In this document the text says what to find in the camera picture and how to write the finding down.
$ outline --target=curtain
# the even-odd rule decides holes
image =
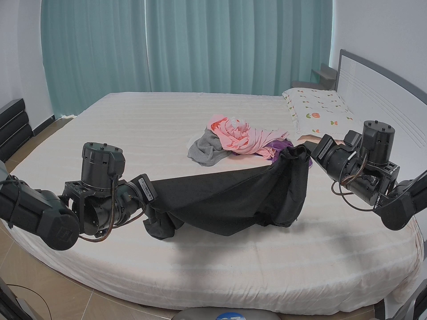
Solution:
[[[57,116],[120,91],[280,95],[328,63],[332,0],[42,0]]]

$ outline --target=blue round label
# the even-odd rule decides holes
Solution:
[[[224,313],[217,317],[216,320],[246,320],[246,318],[239,313]]]

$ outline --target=bed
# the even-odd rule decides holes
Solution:
[[[351,73],[352,66],[343,59],[339,72]],[[355,78],[339,80],[351,100],[348,86]],[[354,105],[357,109],[356,102],[349,103]],[[201,167],[188,159],[189,141],[203,133],[213,114],[244,117],[259,128],[287,130],[291,141],[298,143],[282,96],[112,93],[40,144],[13,174],[33,188],[61,194],[65,181],[80,179],[82,146],[88,141],[123,149],[126,180],[141,173],[158,180],[270,164],[262,157],[230,156],[213,167]],[[114,230],[105,242],[78,241],[68,251],[55,252],[29,233],[16,227],[10,231],[25,250],[51,268],[148,306],[333,314],[375,304],[389,293],[404,301],[424,258],[417,220],[401,231],[388,230],[375,214],[346,206],[330,192],[330,184],[321,168],[313,165],[305,205],[291,227],[255,225],[231,237],[185,224],[173,238],[159,241],[136,221]],[[366,207],[360,200],[354,202]]]

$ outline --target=black garment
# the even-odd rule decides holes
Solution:
[[[184,223],[223,236],[254,224],[289,227],[307,192],[310,156],[285,148],[270,166],[152,181],[158,199],[147,206],[147,232],[173,237]]]

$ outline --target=white headboard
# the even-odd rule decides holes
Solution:
[[[336,86],[349,110],[362,122],[378,120],[396,130],[390,161],[401,167],[398,181],[414,179],[427,168],[427,94],[424,91],[345,50],[339,55]],[[418,213],[416,219],[427,239],[427,210]]]

